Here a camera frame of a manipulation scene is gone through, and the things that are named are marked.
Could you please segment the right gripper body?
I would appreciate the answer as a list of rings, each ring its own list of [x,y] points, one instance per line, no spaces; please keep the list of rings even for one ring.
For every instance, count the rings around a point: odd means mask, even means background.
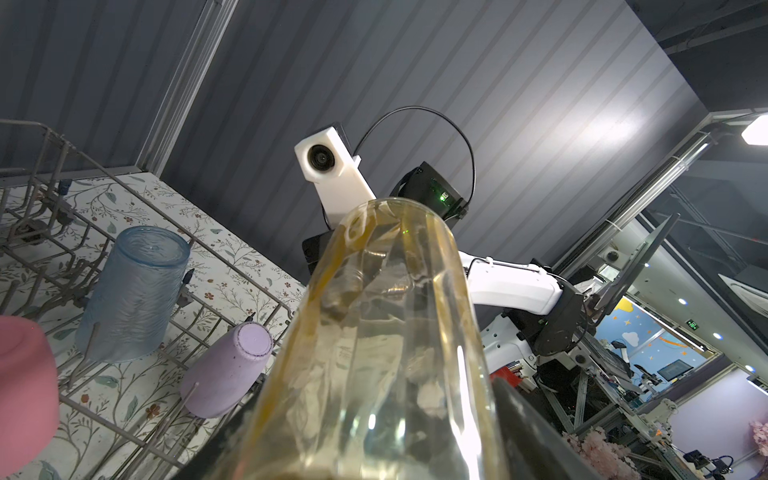
[[[302,242],[302,251],[310,275],[314,273],[333,233],[333,230],[328,230],[321,234],[309,237]]]

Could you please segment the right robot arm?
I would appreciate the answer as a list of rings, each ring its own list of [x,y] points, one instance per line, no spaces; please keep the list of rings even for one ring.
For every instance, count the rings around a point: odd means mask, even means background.
[[[322,151],[316,160],[299,162],[305,179],[317,190],[331,228],[352,208],[376,198],[358,169],[359,161],[354,156],[344,163]],[[582,291],[533,263],[513,264],[465,252],[459,256],[472,302],[505,309],[482,334],[492,374],[518,366],[531,376],[540,357],[575,347],[573,335],[584,306]]]

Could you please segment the yellow transparent cup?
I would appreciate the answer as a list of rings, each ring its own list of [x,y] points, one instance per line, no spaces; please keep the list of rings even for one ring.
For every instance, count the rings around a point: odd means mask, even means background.
[[[454,238],[388,198],[333,234],[243,438],[214,479],[505,479]]]

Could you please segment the purple cup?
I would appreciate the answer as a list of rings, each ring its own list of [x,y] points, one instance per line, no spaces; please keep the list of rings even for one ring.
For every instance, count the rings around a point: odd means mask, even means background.
[[[186,409],[204,419],[226,414],[264,372],[273,347],[270,333],[258,323],[233,328],[186,371],[179,388]]]

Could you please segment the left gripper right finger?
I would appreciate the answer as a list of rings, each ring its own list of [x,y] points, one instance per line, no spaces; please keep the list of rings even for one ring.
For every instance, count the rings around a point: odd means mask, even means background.
[[[563,437],[505,380],[492,380],[511,479],[599,479]]]

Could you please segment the blue-grey transparent cup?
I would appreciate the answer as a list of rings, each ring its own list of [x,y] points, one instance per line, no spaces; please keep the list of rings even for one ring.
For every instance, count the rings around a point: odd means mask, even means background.
[[[134,226],[115,240],[75,334],[90,361],[122,363],[163,341],[191,249],[178,234]]]

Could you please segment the pink cup front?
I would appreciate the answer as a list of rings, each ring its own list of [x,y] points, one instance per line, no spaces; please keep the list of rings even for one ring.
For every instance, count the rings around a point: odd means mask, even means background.
[[[20,471],[44,450],[59,425],[55,358],[41,327],[1,318],[1,476]]]

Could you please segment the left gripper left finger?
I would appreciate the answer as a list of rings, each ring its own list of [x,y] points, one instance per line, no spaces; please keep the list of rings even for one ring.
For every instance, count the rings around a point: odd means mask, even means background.
[[[233,416],[173,479],[230,479],[253,416],[253,413]]]

